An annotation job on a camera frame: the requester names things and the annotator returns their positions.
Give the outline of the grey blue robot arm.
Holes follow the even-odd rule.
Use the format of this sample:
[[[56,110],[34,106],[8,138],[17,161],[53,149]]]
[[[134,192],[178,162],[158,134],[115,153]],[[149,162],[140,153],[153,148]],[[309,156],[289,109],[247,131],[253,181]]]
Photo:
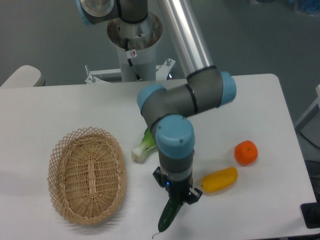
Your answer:
[[[155,46],[163,26],[146,0],[78,0],[76,5],[86,24],[108,22],[122,80],[150,82],[137,104],[158,149],[154,178],[180,204],[197,202],[202,192],[193,188],[195,134],[188,118],[232,102],[237,88],[228,72],[217,70],[191,2],[158,2],[186,77],[186,84],[172,89],[155,82],[160,73]]]

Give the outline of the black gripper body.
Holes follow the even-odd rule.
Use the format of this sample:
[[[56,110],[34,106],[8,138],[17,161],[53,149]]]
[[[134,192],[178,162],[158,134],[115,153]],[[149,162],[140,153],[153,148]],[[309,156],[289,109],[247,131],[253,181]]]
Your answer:
[[[162,173],[158,166],[152,175],[161,188],[165,188],[168,193],[174,191],[175,197],[179,197],[182,204],[185,203],[186,194],[190,188],[193,188],[192,174],[182,180],[172,180],[168,175]]]

